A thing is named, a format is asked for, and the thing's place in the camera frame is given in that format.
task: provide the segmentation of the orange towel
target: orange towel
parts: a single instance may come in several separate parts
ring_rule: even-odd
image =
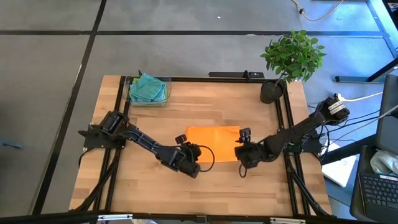
[[[237,161],[234,149],[242,145],[236,142],[239,139],[239,126],[188,127],[185,135],[191,143],[209,147],[214,152],[215,162]],[[208,149],[201,147],[200,150],[198,162],[213,162]]]

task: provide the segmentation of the gray floor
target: gray floor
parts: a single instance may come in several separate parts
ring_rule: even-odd
[[[336,2],[300,0],[311,17]],[[91,30],[100,0],[3,0],[1,29]],[[101,30],[315,30],[378,31],[363,2],[345,2],[330,17],[308,22],[290,0],[113,0],[108,1]],[[216,71],[265,71],[259,57],[277,36],[97,36],[70,121],[44,212],[68,210],[83,138],[77,134],[90,121],[103,75],[205,77]],[[340,84],[336,75],[369,76],[393,58],[380,37],[319,37],[328,54],[305,84],[309,104],[341,93],[357,98],[382,91],[382,85]],[[76,78],[88,36],[0,35],[0,139],[21,142],[23,150],[0,146],[0,217],[29,213],[38,183]],[[351,117],[378,110],[380,96],[347,103]],[[337,138],[350,128],[336,131]],[[374,134],[375,125],[347,139]],[[347,209],[332,203],[333,213]]]

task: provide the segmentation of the clear plastic bin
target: clear plastic bin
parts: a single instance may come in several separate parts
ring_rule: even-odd
[[[126,77],[123,86],[123,98],[130,100],[130,85],[133,84],[133,80],[139,77]],[[169,98],[172,92],[172,78],[171,77],[155,77],[166,84],[165,88],[165,99],[161,101],[130,101],[131,106],[167,106],[169,105]]]

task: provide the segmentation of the blue towel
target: blue towel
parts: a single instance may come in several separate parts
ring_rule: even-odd
[[[144,103],[165,100],[165,88],[164,82],[144,73],[137,83],[130,85],[131,101]]]

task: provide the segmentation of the wooden table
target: wooden table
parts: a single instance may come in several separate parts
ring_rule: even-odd
[[[93,123],[113,110],[120,76],[105,76],[99,91]],[[252,140],[275,134],[278,128],[275,105],[259,99],[261,84],[173,82],[170,104],[164,108],[130,107],[129,118],[141,131],[165,145],[187,126],[250,127]],[[308,117],[307,102],[300,82],[288,85],[294,123]],[[287,126],[285,109],[284,122]],[[98,181],[104,149],[89,152],[82,159],[70,208],[76,208]],[[319,161],[302,154],[305,182],[317,202],[331,212]],[[162,166],[154,155],[133,142],[122,151],[112,201],[112,212],[206,215],[281,216],[292,215],[283,156],[261,162],[242,179],[239,162],[216,163],[196,179]],[[104,207],[106,187],[101,200]],[[300,191],[296,186],[299,211]]]

